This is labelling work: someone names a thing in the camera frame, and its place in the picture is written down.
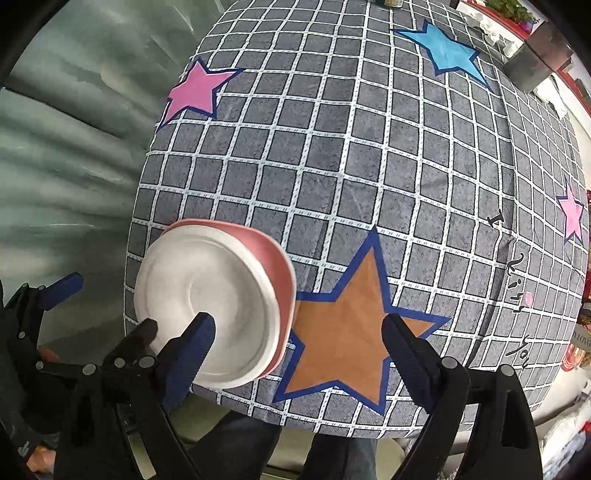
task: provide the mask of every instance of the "blue star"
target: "blue star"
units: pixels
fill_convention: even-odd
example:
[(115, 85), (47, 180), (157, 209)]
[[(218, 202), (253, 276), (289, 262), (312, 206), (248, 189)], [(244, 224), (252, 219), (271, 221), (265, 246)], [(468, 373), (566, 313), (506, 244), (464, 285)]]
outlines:
[(384, 317), (398, 313), (421, 338), (449, 321), (439, 315), (392, 306), (375, 227), (332, 291), (299, 291), (297, 300), (290, 335), (295, 351), (273, 402), (337, 387), (384, 415), (391, 362), (382, 343)]
[(442, 32), (427, 20), (423, 23), (422, 30), (394, 29), (393, 32), (406, 37), (427, 50), (427, 54), (435, 68), (435, 75), (461, 70), (478, 83), (489, 88), (482, 73), (474, 64), (476, 57), (480, 53), (479, 50), (464, 45), (457, 40), (452, 40), (445, 32)]

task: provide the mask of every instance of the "table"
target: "table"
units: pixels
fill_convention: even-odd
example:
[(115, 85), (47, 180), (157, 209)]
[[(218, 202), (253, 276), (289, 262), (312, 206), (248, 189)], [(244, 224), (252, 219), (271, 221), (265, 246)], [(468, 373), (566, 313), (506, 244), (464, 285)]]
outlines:
[[(272, 374), (195, 394), (315, 432), (415, 436), (426, 414), (379, 340), (396, 311), (442, 356), (513, 364), (537, 408), (579, 309), (584, 179), (569, 120), (516, 91), (501, 58), (434, 1), (235, 3), (171, 91), (147, 155), (127, 328), (145, 249), (167, 225), (241, 223), (288, 252), (294, 329)], [(205, 93), (188, 101), (191, 88)]]

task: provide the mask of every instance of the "pink star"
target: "pink star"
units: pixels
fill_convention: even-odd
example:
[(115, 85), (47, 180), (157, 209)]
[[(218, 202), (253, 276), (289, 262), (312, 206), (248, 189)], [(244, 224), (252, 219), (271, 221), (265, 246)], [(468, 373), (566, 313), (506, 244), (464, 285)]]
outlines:
[(187, 76), (168, 94), (168, 104), (158, 129), (166, 125), (177, 113), (189, 109), (217, 117), (216, 94), (219, 89), (242, 69), (225, 69), (211, 71), (202, 59), (197, 59), (189, 69)]
[(564, 243), (568, 242), (572, 237), (576, 237), (583, 243), (581, 218), (583, 217), (584, 206), (574, 198), (573, 191), (566, 178), (564, 179), (564, 190), (566, 196), (556, 197), (560, 208), (564, 212)]

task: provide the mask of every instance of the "white bowl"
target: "white bowl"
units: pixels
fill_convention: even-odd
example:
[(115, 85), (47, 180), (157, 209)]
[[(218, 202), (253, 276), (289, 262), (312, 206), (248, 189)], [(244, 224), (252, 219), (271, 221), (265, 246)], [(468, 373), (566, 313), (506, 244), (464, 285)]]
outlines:
[(198, 312), (215, 320), (216, 337), (195, 383), (233, 388), (258, 378), (279, 342), (280, 314), (261, 263), (239, 240), (215, 228), (187, 225), (156, 240), (139, 269), (138, 320), (158, 322), (159, 352)]

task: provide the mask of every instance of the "person's leg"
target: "person's leg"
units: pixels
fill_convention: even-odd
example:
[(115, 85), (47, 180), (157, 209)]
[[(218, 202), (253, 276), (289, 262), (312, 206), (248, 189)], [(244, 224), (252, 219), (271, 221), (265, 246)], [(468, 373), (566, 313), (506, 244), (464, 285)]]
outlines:
[(204, 480), (259, 480), (281, 427), (231, 411), (188, 453)]
[(377, 440), (316, 434), (298, 480), (376, 480)]

